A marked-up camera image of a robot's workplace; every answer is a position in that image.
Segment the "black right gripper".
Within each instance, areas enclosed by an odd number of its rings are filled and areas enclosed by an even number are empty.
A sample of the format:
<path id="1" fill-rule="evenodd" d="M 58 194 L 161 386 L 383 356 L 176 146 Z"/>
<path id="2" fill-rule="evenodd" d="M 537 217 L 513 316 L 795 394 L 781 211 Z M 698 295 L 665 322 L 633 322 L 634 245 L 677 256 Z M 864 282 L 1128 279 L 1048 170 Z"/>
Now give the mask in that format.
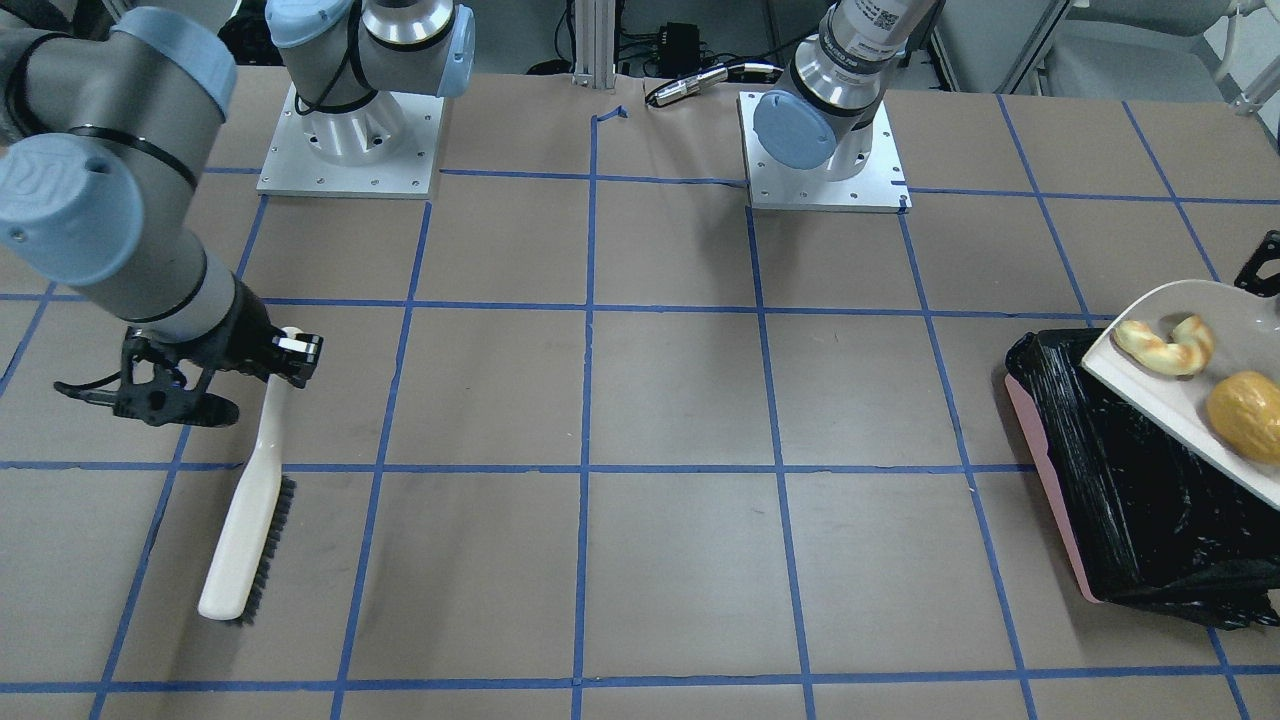
<path id="1" fill-rule="evenodd" d="M 233 401 L 165 382 L 136 384 L 136 361 L 175 370 L 187 360 L 206 372 L 238 372 L 260 380 L 278 377 L 303 388 L 314 377 L 324 347 L 320 334 L 274 325 L 265 304 L 243 281 L 229 281 L 227 291 L 215 293 L 209 287 L 201 288 L 200 295 L 170 316 L 133 325 L 129 341 L 134 340 L 142 347 L 122 350 L 119 388 L 55 382 L 54 389 L 148 427 L 230 427 L 241 419 Z"/>

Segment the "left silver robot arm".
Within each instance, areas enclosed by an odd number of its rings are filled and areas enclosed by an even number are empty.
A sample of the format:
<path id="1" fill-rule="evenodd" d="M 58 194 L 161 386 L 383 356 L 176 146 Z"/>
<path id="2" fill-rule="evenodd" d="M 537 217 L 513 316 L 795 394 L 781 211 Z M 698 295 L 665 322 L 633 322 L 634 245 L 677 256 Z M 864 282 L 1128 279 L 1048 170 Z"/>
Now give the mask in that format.
<path id="1" fill-rule="evenodd" d="M 933 311 L 1112 315 L 1166 281 L 1229 282 L 1277 228 L 1277 154 L 1225 102 L 1060 91 L 1062 61 L 1172 56 L 1096 38 L 1050 51 L 1050 96 L 892 92 L 891 53 L 923 1 L 840 1 L 780 82 L 746 94 L 753 218 L 768 249 L 838 250 L 892 232 Z"/>

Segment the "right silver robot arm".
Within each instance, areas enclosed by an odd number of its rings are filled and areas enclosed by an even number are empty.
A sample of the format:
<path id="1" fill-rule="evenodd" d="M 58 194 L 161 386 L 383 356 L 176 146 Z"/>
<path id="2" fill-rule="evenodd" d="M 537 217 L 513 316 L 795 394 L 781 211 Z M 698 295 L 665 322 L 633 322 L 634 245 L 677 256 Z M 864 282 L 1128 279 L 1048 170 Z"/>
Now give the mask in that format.
<path id="1" fill-rule="evenodd" d="M 275 325 L 186 227 L 236 61 L 178 12 L 137 6 L 104 41 L 55 28 L 45 1 L 5 1 L 3 245 L 127 324 L 118 370 L 56 384 L 151 427 L 228 427 L 219 372 L 305 387 L 323 340 Z M 425 199 L 443 102 L 474 67 L 456 1 L 269 1 L 292 91 L 264 160 L 268 195 Z"/>

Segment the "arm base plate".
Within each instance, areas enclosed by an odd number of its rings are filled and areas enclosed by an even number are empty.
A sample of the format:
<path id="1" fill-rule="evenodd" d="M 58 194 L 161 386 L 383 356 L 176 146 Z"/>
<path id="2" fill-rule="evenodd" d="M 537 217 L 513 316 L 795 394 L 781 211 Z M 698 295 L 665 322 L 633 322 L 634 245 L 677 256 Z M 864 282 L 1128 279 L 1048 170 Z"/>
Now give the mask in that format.
<path id="1" fill-rule="evenodd" d="M 769 155 L 755 132 L 754 114 L 763 95 L 739 95 L 742 156 L 754 209 L 904 214 L 913 208 L 884 102 L 873 124 L 842 141 L 824 165 L 795 169 Z"/>
<path id="2" fill-rule="evenodd" d="M 256 190 L 266 196 L 411 199 L 434 195 L 448 102 L 380 92 L 344 114 L 300 114 L 289 91 Z"/>

